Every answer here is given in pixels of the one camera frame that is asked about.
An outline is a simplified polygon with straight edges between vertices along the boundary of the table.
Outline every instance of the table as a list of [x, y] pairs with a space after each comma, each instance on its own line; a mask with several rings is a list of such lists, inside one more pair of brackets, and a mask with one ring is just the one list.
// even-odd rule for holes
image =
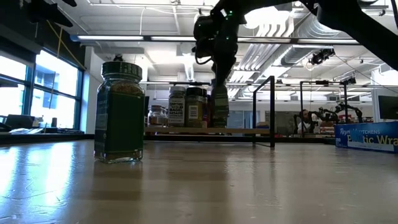
[[0, 146], [0, 223], [398, 223], [398, 157], [323, 144], [92, 140]]

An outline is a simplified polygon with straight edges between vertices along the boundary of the monitor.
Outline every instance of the monitor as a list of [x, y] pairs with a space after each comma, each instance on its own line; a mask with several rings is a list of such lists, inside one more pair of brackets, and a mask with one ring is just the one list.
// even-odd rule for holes
[[379, 112], [381, 119], [398, 119], [398, 97], [379, 96]]

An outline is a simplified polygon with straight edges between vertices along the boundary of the blue box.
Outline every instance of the blue box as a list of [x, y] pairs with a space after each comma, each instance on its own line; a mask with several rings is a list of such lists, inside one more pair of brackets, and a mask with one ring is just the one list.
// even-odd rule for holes
[[337, 124], [336, 147], [398, 153], [398, 122]]

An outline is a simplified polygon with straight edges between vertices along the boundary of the wooden table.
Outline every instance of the wooden table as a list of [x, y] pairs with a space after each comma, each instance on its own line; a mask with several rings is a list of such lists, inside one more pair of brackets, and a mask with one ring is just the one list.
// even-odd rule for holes
[[398, 223], [398, 157], [322, 144], [0, 146], [0, 223]]

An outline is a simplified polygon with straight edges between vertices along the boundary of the jar lid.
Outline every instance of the jar lid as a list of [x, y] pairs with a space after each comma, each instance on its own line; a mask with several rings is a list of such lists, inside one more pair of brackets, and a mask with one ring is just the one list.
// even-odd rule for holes
[[199, 87], [187, 88], [187, 96], [203, 96], [203, 89]]
[[185, 92], [185, 87], [183, 86], [171, 86], [170, 87], [170, 92], [174, 92], [174, 91], [183, 91]]
[[142, 79], [142, 68], [128, 62], [105, 62], [102, 64], [102, 76], [125, 75], [138, 80]]

